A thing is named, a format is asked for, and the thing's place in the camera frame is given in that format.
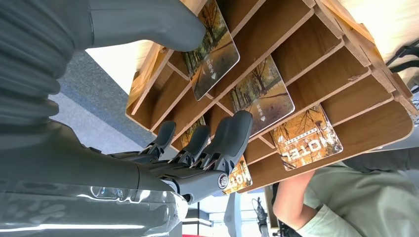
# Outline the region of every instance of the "wooden divider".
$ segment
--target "wooden divider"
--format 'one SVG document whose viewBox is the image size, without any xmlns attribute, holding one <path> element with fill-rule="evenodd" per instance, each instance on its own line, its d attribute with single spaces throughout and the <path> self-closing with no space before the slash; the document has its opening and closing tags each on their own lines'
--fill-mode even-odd
<svg viewBox="0 0 419 237">
<path fill-rule="evenodd" d="M 343 39 L 338 39 L 314 15 L 271 55 L 289 85 L 343 46 Z"/>
<path fill-rule="evenodd" d="M 160 91 L 151 116 L 151 130 L 154 130 L 191 88 L 191 83 L 174 72 Z"/>
<path fill-rule="evenodd" d="M 275 142 L 272 139 L 272 136 L 270 133 L 265 133 L 259 136 L 259 139 L 262 140 L 266 145 L 268 145 L 270 148 L 276 148 Z"/>
<path fill-rule="evenodd" d="M 292 171 L 285 171 L 282 160 L 277 154 L 273 154 L 249 165 L 253 185 L 239 192 L 244 193 L 270 185 L 401 140 L 409 136 L 413 128 L 412 120 L 405 108 L 400 103 L 392 101 L 335 127 L 337 136 L 344 147 L 343 152 Z"/>
<path fill-rule="evenodd" d="M 217 0 L 227 27 L 234 37 L 266 0 Z"/>
<path fill-rule="evenodd" d="M 215 85 L 215 97 L 223 97 L 313 14 L 301 0 L 267 0 L 234 37 L 240 61 Z"/>
<path fill-rule="evenodd" d="M 322 106 L 330 123 L 337 126 L 393 99 L 393 96 L 372 75 L 369 75 L 323 101 Z"/>
</svg>

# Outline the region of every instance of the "autumn tree picture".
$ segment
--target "autumn tree picture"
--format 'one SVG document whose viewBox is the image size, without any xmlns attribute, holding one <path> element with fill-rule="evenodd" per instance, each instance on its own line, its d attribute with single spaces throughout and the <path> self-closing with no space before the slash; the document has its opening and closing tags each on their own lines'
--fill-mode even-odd
<svg viewBox="0 0 419 237">
<path fill-rule="evenodd" d="M 240 59 L 215 0 L 208 0 L 198 18 L 206 33 L 193 51 L 183 53 L 195 97 L 205 95 Z"/>
<path fill-rule="evenodd" d="M 234 112 L 246 110 L 253 115 L 252 136 L 286 117 L 295 108 L 270 55 L 230 91 L 229 97 Z"/>
<path fill-rule="evenodd" d="M 271 131 L 285 170 L 293 170 L 343 151 L 321 105 Z"/>
<path fill-rule="evenodd" d="M 182 144 L 182 147 L 186 147 L 189 144 L 197 127 L 205 125 L 206 123 L 204 117 L 200 117 L 195 123 L 193 123 L 192 126 L 180 136 L 180 143 Z"/>
</svg>

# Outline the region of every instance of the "robotic hand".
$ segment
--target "robotic hand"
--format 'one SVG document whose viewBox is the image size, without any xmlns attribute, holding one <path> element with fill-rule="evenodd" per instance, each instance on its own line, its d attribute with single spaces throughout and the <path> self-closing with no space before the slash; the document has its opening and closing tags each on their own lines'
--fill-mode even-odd
<svg viewBox="0 0 419 237">
<path fill-rule="evenodd" d="M 192 203 L 226 186 L 249 139 L 246 112 L 223 119 L 206 147 L 199 128 L 170 161 L 158 158 L 173 122 L 144 151 L 107 156 L 49 119 L 76 50 L 147 39 L 189 51 L 204 33 L 178 0 L 0 1 L 0 235 L 158 236 L 182 216 L 180 195 Z"/>
</svg>

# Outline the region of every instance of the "wooden shelf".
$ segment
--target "wooden shelf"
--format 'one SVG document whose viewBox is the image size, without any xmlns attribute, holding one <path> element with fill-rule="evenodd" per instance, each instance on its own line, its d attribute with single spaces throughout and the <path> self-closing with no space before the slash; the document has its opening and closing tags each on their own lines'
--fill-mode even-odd
<svg viewBox="0 0 419 237">
<path fill-rule="evenodd" d="M 323 1 L 340 9 L 339 17 Z M 197 13 L 205 0 L 183 2 Z M 204 116 L 213 137 L 221 119 L 234 113 L 229 91 L 271 54 L 295 111 L 250 139 L 244 156 L 253 185 L 241 192 L 355 156 L 410 134 L 413 126 L 406 110 L 418 114 L 409 101 L 411 95 L 385 66 L 375 45 L 364 38 L 368 32 L 356 27 L 350 16 L 342 16 L 346 13 L 336 0 L 217 2 L 234 37 L 240 61 L 206 96 L 196 101 L 181 53 L 155 47 L 154 54 L 150 53 L 145 61 L 147 68 L 136 75 L 129 95 L 126 114 L 137 124 L 157 134 L 163 121 L 175 121 L 172 146 L 179 150 L 180 136 Z M 287 172 L 269 131 L 319 103 L 344 150 Z"/>
</svg>

